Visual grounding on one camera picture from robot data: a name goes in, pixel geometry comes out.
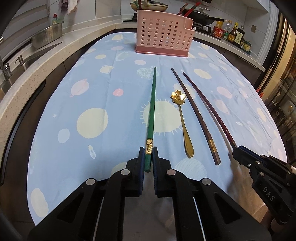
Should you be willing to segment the person's right hand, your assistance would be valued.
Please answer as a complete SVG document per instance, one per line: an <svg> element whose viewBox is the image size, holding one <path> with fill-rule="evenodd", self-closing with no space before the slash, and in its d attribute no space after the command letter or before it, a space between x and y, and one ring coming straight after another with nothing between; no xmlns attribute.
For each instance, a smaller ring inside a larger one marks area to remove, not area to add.
<svg viewBox="0 0 296 241"><path fill-rule="evenodd" d="M271 211L268 209L264 215L261 224L267 229L272 230L273 232L280 232L282 230L281 225L279 225L276 220L273 218Z"/></svg>

